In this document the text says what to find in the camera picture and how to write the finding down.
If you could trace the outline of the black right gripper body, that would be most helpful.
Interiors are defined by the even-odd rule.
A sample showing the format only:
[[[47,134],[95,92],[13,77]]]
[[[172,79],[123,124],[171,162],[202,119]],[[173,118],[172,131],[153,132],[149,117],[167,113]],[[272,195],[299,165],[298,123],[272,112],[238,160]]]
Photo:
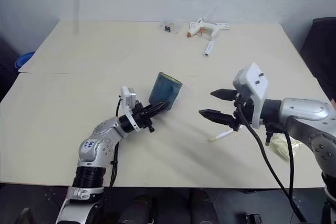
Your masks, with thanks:
[[[236,110],[234,111],[234,126],[233,130],[238,131],[241,125],[244,125],[243,121],[240,119],[238,113],[238,105],[240,104],[242,107],[242,113],[249,123],[252,126],[252,119],[254,113],[254,101],[252,100],[253,93],[250,90],[244,89],[241,93],[237,90],[232,90],[232,96],[234,101],[234,106]]]

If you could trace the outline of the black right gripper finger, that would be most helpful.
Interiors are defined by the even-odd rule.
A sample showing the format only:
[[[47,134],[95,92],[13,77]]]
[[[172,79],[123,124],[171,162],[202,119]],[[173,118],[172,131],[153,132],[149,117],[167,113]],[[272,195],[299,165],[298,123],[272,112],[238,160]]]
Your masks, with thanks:
[[[232,89],[218,89],[212,91],[210,95],[225,101],[234,101],[238,97],[238,92]]]
[[[223,114],[221,111],[212,109],[203,109],[198,111],[204,118],[221,125],[229,126],[234,131],[238,131],[240,127],[240,121],[234,118],[232,115]]]

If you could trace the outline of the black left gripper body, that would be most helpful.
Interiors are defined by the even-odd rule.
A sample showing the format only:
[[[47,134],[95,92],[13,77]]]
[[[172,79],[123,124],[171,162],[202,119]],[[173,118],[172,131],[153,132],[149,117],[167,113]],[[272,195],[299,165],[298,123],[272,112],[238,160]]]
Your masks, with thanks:
[[[153,105],[143,106],[141,102],[136,102],[135,107],[132,109],[132,117],[134,118],[136,124],[139,128],[144,129],[148,128],[149,132],[152,133],[155,131],[152,126],[151,117]]]

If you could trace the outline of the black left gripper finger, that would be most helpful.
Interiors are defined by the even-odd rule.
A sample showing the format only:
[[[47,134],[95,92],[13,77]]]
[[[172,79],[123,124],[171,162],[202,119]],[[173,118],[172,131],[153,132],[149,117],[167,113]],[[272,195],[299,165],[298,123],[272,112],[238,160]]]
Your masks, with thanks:
[[[169,109],[168,105],[152,105],[148,109],[148,117],[154,117],[157,114],[160,114]]]
[[[167,110],[167,107],[169,106],[170,102],[167,100],[159,101],[155,104],[149,104],[145,107],[147,111],[164,111]]]

